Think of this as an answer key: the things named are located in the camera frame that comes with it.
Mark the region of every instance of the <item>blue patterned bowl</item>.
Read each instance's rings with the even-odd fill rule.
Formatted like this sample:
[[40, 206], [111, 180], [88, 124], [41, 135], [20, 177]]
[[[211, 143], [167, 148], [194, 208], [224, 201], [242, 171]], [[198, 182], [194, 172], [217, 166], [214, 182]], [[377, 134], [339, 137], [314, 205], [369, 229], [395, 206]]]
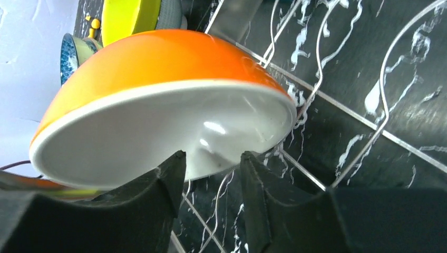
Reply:
[[61, 44], [61, 85], [101, 48], [93, 39], [82, 40], [69, 33], [65, 34]]

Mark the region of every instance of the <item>metal wire rack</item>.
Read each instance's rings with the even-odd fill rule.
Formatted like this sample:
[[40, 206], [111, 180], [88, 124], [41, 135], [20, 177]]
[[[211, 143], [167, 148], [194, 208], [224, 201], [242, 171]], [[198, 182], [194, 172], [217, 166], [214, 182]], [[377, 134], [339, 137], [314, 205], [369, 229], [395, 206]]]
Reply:
[[[208, 24], [208, 28], [206, 29], [207, 33], [209, 32], [209, 28], [212, 26], [213, 21], [215, 19], [215, 16], [218, 14], [218, 12], [219, 12], [222, 4], [224, 3], [224, 1], [225, 0], [220, 0], [218, 7], [217, 7], [216, 11], [213, 14], [213, 17], [210, 19], [210, 23]], [[431, 3], [426, 8], [424, 8], [422, 11], [420, 11], [418, 14], [416, 14], [400, 30], [400, 32], [396, 35], [396, 37], [394, 38], [393, 42], [390, 44], [386, 54], [384, 55], [384, 59], [383, 59], [382, 65], [381, 65], [380, 77], [379, 77], [380, 98], [381, 98], [382, 107], [383, 107], [383, 110], [384, 110], [384, 116], [381, 118], [381, 121], [378, 122], [378, 123], [380, 123], [380, 125], [377, 125], [376, 123], [373, 123], [373, 122], [365, 119], [364, 117], [360, 116], [359, 114], [357, 114], [353, 110], [351, 110], [348, 107], [344, 106], [342, 103], [338, 102], [337, 100], [333, 99], [332, 97], [328, 96], [327, 94], [325, 94], [325, 93], [323, 93], [323, 92], [321, 92], [319, 90], [320, 86], [321, 86], [321, 84], [323, 82], [323, 77], [324, 77], [323, 71], [322, 71], [321, 59], [320, 59], [320, 55], [319, 55], [319, 42], [320, 42], [321, 34], [322, 34], [322, 31], [323, 31], [323, 28], [324, 28], [324, 24], [326, 23], [328, 17], [330, 16], [330, 14], [333, 11], [333, 9], [335, 8], [335, 6], [337, 6], [341, 2], [341, 0], [325, 1], [326, 2], [326, 6], [328, 7], [328, 11], [326, 12], [326, 15], [324, 16], [324, 18], [322, 20], [322, 23], [320, 25], [319, 32], [318, 32], [318, 37], [317, 37], [316, 57], [317, 57], [319, 80], [318, 80], [318, 82], [315, 85], [308, 84], [308, 83], [304, 82], [303, 80], [301, 80], [300, 78], [298, 78], [298, 77], [290, 74], [286, 70], [282, 69], [278, 65], [275, 65], [274, 63], [270, 63], [270, 60], [271, 60], [271, 54], [270, 53], [272, 53], [272, 51], [274, 51], [274, 43], [278, 40], [278, 38], [280, 37], [281, 33], [285, 29], [286, 25], [290, 21], [291, 17], [295, 14], [296, 10], [298, 9], [298, 7], [303, 2], [304, 2], [303, 0], [296, 0], [296, 1], [293, 2], [292, 6], [290, 7], [290, 11], [284, 17], [284, 21], [281, 23], [281, 25], [277, 29], [277, 33], [275, 34], [275, 36], [273, 36], [273, 34], [271, 34], [272, 42], [270, 43], [268, 49], [265, 51], [263, 56], [260, 56], [260, 55], [256, 54], [252, 50], [246, 48], [245, 46], [243, 46], [243, 45], [241, 45], [239, 43], [236, 43], [236, 46], [239, 47], [241, 50], [245, 51], [246, 53], [250, 54], [253, 58], [258, 60], [260, 64], [263, 64], [264, 67], [267, 67], [267, 66], [271, 67], [272, 69], [278, 71], [279, 73], [281, 73], [284, 76], [288, 77], [289, 79], [293, 80], [298, 85], [300, 85], [300, 86], [304, 87], [305, 89], [311, 91], [311, 93], [310, 93], [309, 97], [307, 98], [306, 102], [300, 108], [300, 111], [299, 111], [299, 114], [298, 114], [298, 117], [297, 117], [298, 121], [303, 116], [303, 114], [305, 114], [307, 112], [307, 109], [311, 106], [311, 103], [315, 99], [315, 96], [319, 96], [322, 99], [324, 99], [325, 101], [329, 102], [330, 104], [336, 106], [337, 108], [339, 108], [343, 112], [347, 113], [348, 115], [350, 115], [354, 119], [360, 121], [364, 125], [366, 125], [369, 128], [373, 129], [375, 132], [372, 135], [372, 137], [369, 139], [368, 143], [361, 149], [361, 151], [349, 163], [349, 165], [346, 167], [346, 169], [343, 170], [343, 172], [335, 179], [335, 181], [330, 186], [324, 185], [316, 176], [314, 176], [305, 167], [303, 167], [297, 160], [295, 160], [289, 153], [287, 153], [284, 149], [282, 149], [280, 145], [275, 147], [274, 150], [276, 152], [270, 152], [270, 153], [268, 153], [266, 155], [266, 157], [267, 158], [271, 158], [274, 154], [282, 154], [282, 156], [287, 161], [289, 161], [295, 168], [297, 168], [304, 176], [306, 176], [318, 188], [320, 188], [322, 191], [326, 191], [326, 189], [328, 187], [331, 187], [331, 188], [337, 187], [338, 184], [352, 171], [353, 167], [358, 163], [358, 161], [361, 159], [361, 157], [372, 147], [372, 145], [374, 145], [376, 140], [380, 136], [383, 136], [383, 137], [391, 140], [392, 142], [396, 143], [397, 145], [403, 147], [404, 149], [406, 149], [410, 153], [418, 156], [419, 158], [425, 160], [426, 162], [428, 162], [431, 165], [435, 166], [436, 168], [440, 169], [441, 171], [447, 173], [447, 166], [446, 165], [444, 165], [443, 163], [437, 161], [436, 159], [432, 158], [431, 156], [425, 154], [421, 150], [411, 146], [410, 144], [408, 144], [405, 141], [401, 140], [400, 138], [394, 136], [393, 134], [389, 133], [388, 131], [384, 130], [386, 124], [388, 123], [388, 119], [389, 119], [389, 109], [388, 109], [388, 105], [387, 105], [387, 101], [386, 101], [386, 95], [385, 95], [385, 92], [384, 92], [384, 82], [385, 82], [385, 78], [386, 78], [386, 64], [387, 64], [387, 60], [388, 60], [388, 58], [390, 56], [390, 53], [392, 52], [394, 46], [399, 41], [399, 39], [404, 35], [405, 32], [407, 32], [411, 28], [411, 26], [413, 26], [425, 14], [427, 14], [428, 12], [434, 10], [437, 7], [440, 7], [441, 5], [445, 4], [445, 2], [447, 2], [447, 1], [446, 0], [435, 0], [433, 3]], [[227, 176], [223, 179], [223, 181], [222, 181], [222, 183], [221, 183], [221, 185], [219, 187], [219, 191], [218, 191], [218, 195], [217, 196], [219, 196], [220, 189], [221, 189], [222, 185], [224, 184], [224, 182], [227, 180], [229, 174], [227, 174]], [[216, 205], [215, 205], [215, 213], [214, 213], [214, 215], [216, 216], [216, 223], [215, 223], [216, 227], [217, 227], [217, 223], [218, 223], [217, 209], [218, 209], [218, 204], [216, 203]], [[218, 246], [221, 245], [221, 244], [218, 243], [218, 240], [215, 238], [216, 230], [211, 231], [210, 228], [207, 226], [206, 222], [202, 222], [202, 224], [206, 228], [206, 230], [210, 233], [210, 236], [209, 236], [208, 240], [205, 242], [205, 244], [203, 244], [203, 246], [201, 247], [199, 253], [203, 252], [203, 250], [206, 248], [207, 244], [209, 243], [209, 241], [211, 239], [214, 240]], [[221, 247], [219, 247], [219, 249], [222, 252], [225, 252], [225, 250], [223, 250]]]

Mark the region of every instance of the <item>orange bowl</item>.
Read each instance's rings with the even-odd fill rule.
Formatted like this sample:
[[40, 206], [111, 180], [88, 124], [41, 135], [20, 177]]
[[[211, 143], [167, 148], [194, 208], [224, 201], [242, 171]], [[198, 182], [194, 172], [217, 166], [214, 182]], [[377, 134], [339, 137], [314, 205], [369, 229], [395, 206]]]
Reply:
[[62, 86], [31, 142], [34, 167], [76, 188], [116, 188], [177, 150], [185, 180], [263, 153], [296, 121], [292, 99], [235, 46], [186, 30], [132, 35]]

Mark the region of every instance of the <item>dish rack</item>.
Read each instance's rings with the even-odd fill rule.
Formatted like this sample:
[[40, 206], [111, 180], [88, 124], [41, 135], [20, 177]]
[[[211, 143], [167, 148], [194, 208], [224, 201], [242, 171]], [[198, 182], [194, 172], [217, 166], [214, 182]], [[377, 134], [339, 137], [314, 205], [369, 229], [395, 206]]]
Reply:
[[[223, 9], [225, 9], [225, 4], [227, 4], [229, 1], [231, 0], [220, 0], [218, 3], [214, 2], [214, 5], [212, 5], [211, 8], [211, 12], [212, 15], [210, 17], [210, 22], [207, 26], [207, 29], [205, 30], [205, 32], [210, 33], [212, 35], [220, 35], [221, 37], [226, 38], [227, 40], [231, 41], [231, 36], [225, 36], [225, 34], [221, 33], [221, 34], [214, 34], [212, 32], [212, 28], [215, 25], [215, 21], [217, 20], [218, 15], [220, 15], [220, 11]], [[293, 17], [293, 15], [297, 12], [297, 10], [303, 6], [305, 3], [307, 2], [307, 0], [294, 0], [292, 1], [292, 4], [290, 6], [290, 10], [287, 12], [287, 14], [285, 16], [283, 16], [282, 18], [282, 23], [276, 28], [276, 33], [274, 33], [273, 40], [277, 41], [278, 38], [280, 37], [280, 35], [282, 34], [282, 32], [284, 32], [286, 30], [286, 25], [290, 22], [291, 18]], [[319, 55], [319, 40], [321, 39], [321, 36], [323, 35], [324, 32], [324, 24], [327, 21], [327, 19], [330, 17], [332, 10], [340, 3], [342, 3], [342, 0], [329, 0], [329, 1], [320, 1], [320, 2], [325, 2], [328, 11], [324, 16], [323, 22], [319, 28], [319, 33], [318, 33], [318, 39], [317, 39], [317, 59], [319, 62], [318, 68], [319, 68], [319, 82], [317, 82], [315, 85], [309, 84], [307, 82], [305, 82], [304, 80], [294, 76], [293, 74], [289, 73], [288, 71], [286, 71], [284, 68], [278, 66], [275, 63], [270, 62], [271, 61], [271, 55], [273, 55], [272, 51], [273, 50], [273, 44], [270, 43], [269, 48], [267, 49], [267, 51], [263, 54], [263, 56], [260, 56], [259, 54], [253, 52], [251, 49], [245, 47], [244, 45], [238, 43], [238, 42], [234, 42], [234, 44], [239, 47], [241, 50], [245, 51], [246, 53], [250, 54], [254, 59], [256, 59], [257, 61], [259, 61], [259, 63], [261, 65], [264, 65], [266, 68], [268, 68], [270, 71], [275, 71], [277, 73], [280, 73], [281, 75], [287, 77], [288, 79], [294, 81], [297, 85], [299, 85], [301, 88], [306, 89], [307, 91], [310, 92], [310, 96], [306, 99], [306, 101], [300, 105], [297, 106], [297, 108], [299, 109], [299, 117], [298, 117], [298, 125], [297, 126], [301, 126], [299, 125], [300, 122], [302, 123], [302, 120], [306, 117], [306, 113], [307, 110], [309, 108], [312, 107], [312, 102], [315, 100], [316, 97], [321, 98], [323, 100], [325, 100], [326, 102], [330, 103], [331, 105], [337, 107], [338, 109], [340, 109], [343, 113], [345, 113], [346, 115], [348, 115], [349, 117], [355, 119], [356, 121], [360, 122], [361, 124], [365, 125], [366, 127], [370, 128], [371, 130], [374, 131], [373, 134], [371, 134], [369, 136], [369, 141], [368, 143], [361, 149], [361, 151], [356, 154], [355, 158], [351, 160], [351, 162], [345, 167], [344, 170], [340, 171], [339, 174], [336, 177], [336, 180], [334, 182], [332, 182], [331, 184], [325, 184], [323, 183], [323, 180], [321, 180], [320, 178], [318, 178], [318, 176], [314, 175], [311, 170], [306, 169], [303, 165], [301, 165], [299, 159], [295, 159], [293, 158], [284, 148], [283, 144], [280, 144], [276, 147], [274, 147], [272, 150], [270, 150], [269, 152], [265, 153], [265, 154], [256, 154], [258, 158], [261, 158], [265, 161], [265, 164], [268, 162], [269, 159], [273, 158], [273, 157], [281, 157], [284, 158], [285, 160], [287, 160], [288, 162], [290, 162], [294, 168], [298, 169], [307, 179], [309, 179], [310, 182], [312, 182], [320, 191], [329, 191], [332, 188], [336, 188], [338, 186], [338, 184], [346, 178], [346, 176], [350, 175], [353, 173], [353, 169], [355, 168], [355, 165], [358, 163], [359, 160], [362, 159], [363, 155], [368, 153], [369, 150], [371, 149], [371, 147], [374, 145], [374, 143], [379, 139], [379, 138], [385, 138], [388, 139], [389, 141], [394, 142], [395, 144], [399, 145], [400, 147], [404, 148], [405, 150], [407, 150], [409, 153], [421, 158], [422, 160], [428, 162], [429, 164], [433, 165], [434, 167], [438, 168], [439, 170], [446, 172], [447, 173], [447, 166], [444, 165], [442, 162], [438, 161], [437, 159], [427, 155], [426, 153], [424, 153], [422, 150], [415, 148], [414, 146], [412, 146], [411, 144], [403, 141], [402, 139], [398, 138], [397, 136], [395, 136], [394, 134], [386, 131], [384, 128], [388, 122], [389, 119], [389, 107], [386, 101], [386, 96], [385, 96], [385, 92], [383, 89], [384, 86], [384, 81], [386, 78], [386, 74], [387, 74], [387, 67], [388, 64], [387, 63], [387, 58], [389, 57], [394, 45], [398, 42], [398, 40], [403, 36], [403, 34], [412, 26], [412, 24], [414, 24], [417, 20], [419, 20], [422, 16], [424, 16], [425, 14], [433, 11], [434, 9], [440, 7], [442, 4], [445, 4], [445, 0], [441, 1], [435, 1], [432, 4], [430, 4], [429, 6], [427, 6], [427, 8], [425, 8], [423, 11], [421, 11], [418, 15], [416, 15], [412, 20], [409, 21], [409, 23], [407, 25], [404, 26], [404, 28], [401, 30], [401, 32], [399, 32], [396, 36], [396, 38], [393, 40], [393, 43], [391, 43], [390, 48], [387, 50], [386, 55], [384, 56], [384, 61], [382, 64], [382, 68], [381, 68], [381, 76], [379, 78], [379, 85], [378, 88], [380, 90], [380, 96], [381, 96], [381, 102], [382, 102], [382, 109], [384, 111], [383, 113], [383, 117], [378, 121], [378, 122], [372, 122], [370, 120], [367, 120], [365, 117], [359, 115], [357, 112], [353, 111], [352, 109], [350, 109], [349, 107], [345, 106], [343, 103], [340, 103], [338, 100], [332, 98], [331, 96], [327, 95], [326, 93], [322, 92], [321, 90], [319, 90], [321, 85], [324, 85], [322, 83], [323, 78], [324, 78], [324, 74], [322, 73], [322, 65], [321, 65], [321, 59], [320, 59], [320, 55]], [[300, 94], [297, 94], [296, 90], [295, 91], [289, 91], [290, 95], [294, 98], [294, 96], [300, 96]], [[216, 200], [216, 204], [215, 204], [215, 213], [214, 216], [217, 217], [217, 208], [218, 208], [218, 199], [219, 199], [219, 195], [222, 194], [222, 187], [225, 186], [225, 183], [228, 182], [229, 178], [231, 177], [232, 173], [234, 171], [230, 171], [225, 177], [224, 179], [221, 181], [219, 190], [217, 192], [217, 196], [215, 198]], [[188, 195], [190, 195], [190, 193], [192, 192], [191, 190], [192, 185], [191, 182], [189, 182], [187, 184], [187, 187], [184, 191], [183, 195], [183, 201], [181, 203], [181, 205], [186, 205], [188, 206], [189, 209], [191, 209], [192, 213], [194, 213], [198, 220], [200, 221], [200, 223], [203, 225], [204, 227], [204, 231], [206, 231], [210, 236], [208, 237], [208, 240], [205, 240], [202, 244], [202, 247], [200, 249], [200, 252], [208, 252], [206, 251], [206, 247], [207, 244], [212, 240], [216, 247], [221, 251], [221, 252], [226, 252], [223, 246], [222, 241], [220, 241], [219, 239], [217, 239], [217, 237], [215, 236], [215, 229], [210, 228], [208, 226], [208, 221], [205, 221], [205, 219], [200, 215], [200, 212], [197, 210], [197, 208], [195, 207], [195, 205], [193, 204], [193, 201], [191, 201], [190, 199], [187, 198]], [[176, 242], [175, 240], [176, 238], [174, 236], [172, 236], [171, 241]], [[176, 243], [176, 248], [178, 252], [182, 252], [181, 246], [179, 246], [179, 242], [177, 241]]]

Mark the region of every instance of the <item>dark marble surface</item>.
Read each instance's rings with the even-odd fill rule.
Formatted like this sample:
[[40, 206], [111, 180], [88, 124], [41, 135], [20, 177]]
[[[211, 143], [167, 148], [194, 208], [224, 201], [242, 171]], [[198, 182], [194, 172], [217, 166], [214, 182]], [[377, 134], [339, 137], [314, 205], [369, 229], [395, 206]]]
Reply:
[[[270, 44], [269, 21], [273, 2], [265, 0], [261, 4], [246, 36], [239, 41], [261, 56]], [[280, 1], [274, 16], [274, 31], [294, 2]], [[293, 76], [314, 84], [318, 80], [316, 37], [327, 11], [324, 3], [330, 1], [303, 2], [279, 37], [272, 62]], [[327, 28], [330, 33], [322, 38], [320, 45], [320, 54], [327, 61], [322, 91], [365, 119], [379, 123], [381, 105], [377, 94], [371, 90], [378, 80], [385, 52], [397, 32], [432, 1], [342, 2], [344, 5], [337, 6], [329, 17]], [[218, 0], [182, 0], [182, 4], [189, 21], [188, 29], [204, 31]], [[99, 15], [101, 6], [101, 0], [81, 0], [80, 13]], [[443, 109], [447, 105], [447, 96], [443, 92], [446, 75], [443, 70], [447, 64], [443, 55], [447, 36], [445, 15], [447, 13], [430, 12], [402, 37], [387, 66], [394, 66], [399, 58], [403, 60], [387, 74], [385, 87], [392, 109], [386, 129], [443, 164], [447, 164], [447, 148], [444, 147], [447, 146], [447, 135], [443, 134], [447, 124], [443, 120], [447, 116]], [[83, 17], [78, 19], [75, 35], [86, 34]], [[428, 25], [434, 22], [433, 30], [419, 29], [416, 32], [423, 22]], [[298, 79], [286, 77], [272, 68], [268, 70], [296, 98], [299, 109], [303, 99], [309, 96], [309, 90]], [[303, 124], [297, 126], [280, 147], [328, 185], [366, 144], [373, 130], [320, 96], [316, 97], [306, 116]], [[285, 183], [293, 183], [310, 193], [319, 191], [278, 153], [265, 163]], [[216, 193], [225, 175], [226, 172], [194, 182], [194, 191], [188, 195], [198, 215], [211, 230], [215, 225]], [[354, 173], [340, 186], [447, 189], [447, 174], [406, 148], [380, 137], [356, 165]], [[226, 252], [248, 252], [244, 215], [240, 175], [236, 170], [224, 184], [218, 204], [216, 238]], [[181, 207], [173, 230], [187, 252], [198, 252], [209, 236], [197, 213], [187, 203]], [[204, 252], [220, 250], [212, 240]]]

